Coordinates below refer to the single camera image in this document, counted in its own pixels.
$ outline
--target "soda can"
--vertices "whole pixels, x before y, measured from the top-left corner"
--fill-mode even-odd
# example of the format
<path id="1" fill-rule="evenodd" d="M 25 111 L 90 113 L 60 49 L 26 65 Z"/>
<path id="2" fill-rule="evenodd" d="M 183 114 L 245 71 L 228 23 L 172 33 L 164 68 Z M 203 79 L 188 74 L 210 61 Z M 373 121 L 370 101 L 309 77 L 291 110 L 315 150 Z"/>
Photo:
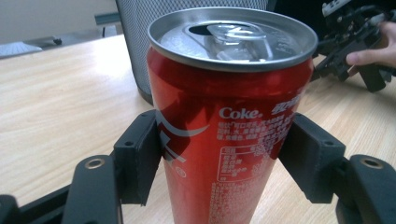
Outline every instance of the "soda can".
<path id="1" fill-rule="evenodd" d="M 175 223 L 249 223 L 313 72 L 315 32 L 271 12 L 202 7 L 160 17 L 148 36 Z"/>

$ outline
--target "wooden table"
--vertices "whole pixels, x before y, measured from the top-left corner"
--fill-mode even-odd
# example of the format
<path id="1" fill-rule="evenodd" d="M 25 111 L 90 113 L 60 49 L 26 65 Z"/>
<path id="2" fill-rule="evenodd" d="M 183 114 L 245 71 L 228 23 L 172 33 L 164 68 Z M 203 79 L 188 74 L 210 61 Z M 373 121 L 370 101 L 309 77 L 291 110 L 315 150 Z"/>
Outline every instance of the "wooden table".
<path id="1" fill-rule="evenodd" d="M 346 144 L 396 167 L 396 84 L 370 93 L 359 76 L 311 83 L 299 112 Z M 27 204 L 71 183 L 75 166 L 109 154 L 141 112 L 122 35 L 0 61 L 0 193 Z M 148 205 L 124 205 L 125 223 L 173 223 L 163 167 Z M 278 161 L 251 223 L 337 223 L 311 204 Z"/>

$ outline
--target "coke logo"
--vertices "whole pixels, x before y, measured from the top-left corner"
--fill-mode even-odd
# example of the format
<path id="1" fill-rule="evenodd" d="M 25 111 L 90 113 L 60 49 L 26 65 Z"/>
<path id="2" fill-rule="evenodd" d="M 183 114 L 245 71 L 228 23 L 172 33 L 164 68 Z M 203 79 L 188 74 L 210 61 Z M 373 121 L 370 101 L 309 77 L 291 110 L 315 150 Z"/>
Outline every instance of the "coke logo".
<path id="1" fill-rule="evenodd" d="M 262 117 L 262 114 L 258 110 L 249 111 L 245 108 L 233 110 L 230 107 L 223 107 L 219 111 L 219 115 L 222 119 L 256 119 Z"/>

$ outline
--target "can opening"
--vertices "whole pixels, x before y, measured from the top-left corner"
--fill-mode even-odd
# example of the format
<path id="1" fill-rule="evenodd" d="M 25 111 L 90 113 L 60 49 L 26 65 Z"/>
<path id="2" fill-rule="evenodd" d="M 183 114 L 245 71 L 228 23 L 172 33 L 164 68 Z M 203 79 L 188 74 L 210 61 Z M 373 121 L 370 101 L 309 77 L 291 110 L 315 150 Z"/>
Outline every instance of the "can opening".
<path id="1" fill-rule="evenodd" d="M 192 26 L 188 31 L 204 37 L 204 48 L 211 59 L 248 63 L 274 57 L 267 35 L 254 24 L 217 21 Z"/>

